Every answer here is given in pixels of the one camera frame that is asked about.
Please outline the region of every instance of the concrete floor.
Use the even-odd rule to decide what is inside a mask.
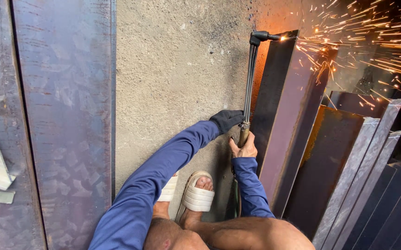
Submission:
[[[117,2],[116,190],[168,139],[222,109],[242,109],[253,29],[280,33],[311,29],[301,0],[126,0]],[[259,49],[256,90],[268,43]],[[354,81],[359,77],[350,74]],[[345,80],[349,86],[353,80]],[[329,83],[328,89],[336,89]],[[215,200],[207,221],[221,221],[232,175],[228,136],[201,149],[181,170],[170,216],[176,216],[188,177],[213,176]]]

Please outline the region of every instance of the knee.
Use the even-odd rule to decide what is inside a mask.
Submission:
[[[208,249],[208,247],[197,233],[190,230],[182,230],[173,245],[173,250],[192,249]]]
[[[302,249],[315,250],[310,240],[291,223],[269,218],[266,222],[264,242],[272,249]]]

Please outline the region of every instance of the white slide sandal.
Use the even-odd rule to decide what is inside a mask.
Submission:
[[[185,185],[184,195],[182,196],[181,206],[177,212],[176,222],[181,220],[182,214],[185,212],[185,208],[188,208],[196,212],[209,212],[211,203],[213,202],[214,191],[209,191],[195,187],[196,182],[202,176],[211,178],[211,175],[205,171],[196,171],[190,178],[188,178],[187,184]]]
[[[170,180],[162,189],[159,196],[158,202],[170,202],[173,200],[174,191],[176,190],[177,179],[179,178],[179,171],[176,172],[176,176],[171,176]]]

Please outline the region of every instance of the fingers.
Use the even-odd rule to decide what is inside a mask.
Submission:
[[[228,122],[232,125],[238,125],[239,123],[243,122],[245,120],[245,116],[244,115],[238,115],[235,117],[232,117],[228,120]]]
[[[238,152],[240,150],[239,147],[234,142],[234,139],[232,137],[230,137],[228,139],[228,144],[230,145],[230,148],[231,148],[232,152],[236,153],[236,152]]]
[[[248,132],[248,138],[247,138],[247,141],[245,142],[244,147],[245,146],[247,146],[247,147],[251,146],[251,145],[254,144],[254,142],[255,142],[255,135],[251,131],[249,131]]]
[[[244,111],[243,110],[227,110],[228,111],[228,117],[233,118],[235,116],[243,116]]]

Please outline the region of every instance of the foot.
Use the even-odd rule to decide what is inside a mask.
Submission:
[[[156,202],[153,206],[153,219],[154,218],[163,218],[170,219],[170,215],[168,214],[168,207],[170,206],[170,202]]]
[[[213,191],[213,181],[206,176],[202,176],[197,180],[195,187]],[[186,208],[181,217],[180,226],[182,229],[192,230],[196,227],[196,224],[201,221],[201,217],[202,212],[195,212]]]

